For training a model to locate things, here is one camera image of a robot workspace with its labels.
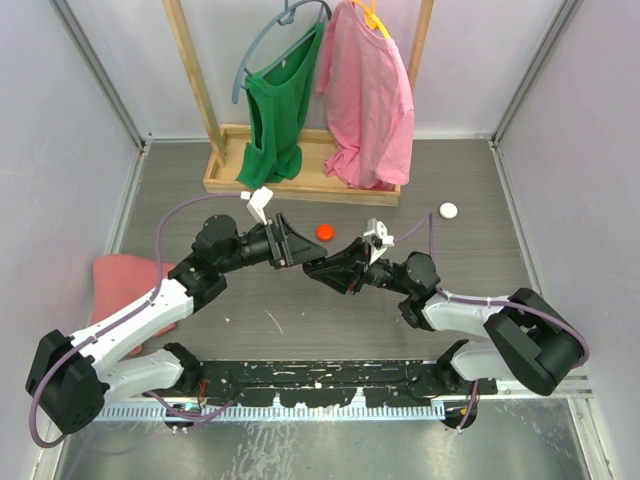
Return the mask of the orange earbud case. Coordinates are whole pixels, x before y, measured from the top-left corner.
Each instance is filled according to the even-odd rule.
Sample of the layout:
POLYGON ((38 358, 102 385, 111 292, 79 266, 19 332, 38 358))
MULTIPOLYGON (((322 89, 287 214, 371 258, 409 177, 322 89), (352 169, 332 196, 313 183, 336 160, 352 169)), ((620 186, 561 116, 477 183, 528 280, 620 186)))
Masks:
POLYGON ((335 229, 332 225, 322 224, 316 228, 316 237, 321 242, 329 242, 335 236, 335 229))

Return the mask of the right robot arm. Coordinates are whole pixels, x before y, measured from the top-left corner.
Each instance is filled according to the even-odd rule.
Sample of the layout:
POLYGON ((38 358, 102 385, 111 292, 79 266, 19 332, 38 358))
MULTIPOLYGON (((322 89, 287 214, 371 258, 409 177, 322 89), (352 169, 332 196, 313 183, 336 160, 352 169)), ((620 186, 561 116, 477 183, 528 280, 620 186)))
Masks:
POLYGON ((463 334, 440 359, 440 385, 452 394, 476 380, 500 379, 549 396, 589 357, 584 337, 535 291, 520 288, 511 296, 486 298, 454 294, 441 288, 426 253, 413 252, 396 263, 358 238, 337 254, 305 263, 303 270, 341 294, 365 286, 402 294, 398 309, 411 327, 463 334))

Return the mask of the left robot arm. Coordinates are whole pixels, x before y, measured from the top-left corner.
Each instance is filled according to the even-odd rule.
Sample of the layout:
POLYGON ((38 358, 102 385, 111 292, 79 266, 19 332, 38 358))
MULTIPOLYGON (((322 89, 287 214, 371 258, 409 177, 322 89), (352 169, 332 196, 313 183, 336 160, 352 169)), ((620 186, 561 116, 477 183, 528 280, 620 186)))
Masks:
POLYGON ((151 355, 128 354, 165 327, 199 311, 227 287, 226 274, 262 262, 292 267, 326 256, 283 215, 244 234, 228 215, 208 218, 191 253, 148 293, 110 317, 69 336, 53 330, 39 342, 26 390, 32 398, 29 427, 43 411, 64 434, 87 426, 109 403, 148 391, 188 396, 203 377, 201 362, 169 343, 151 355))

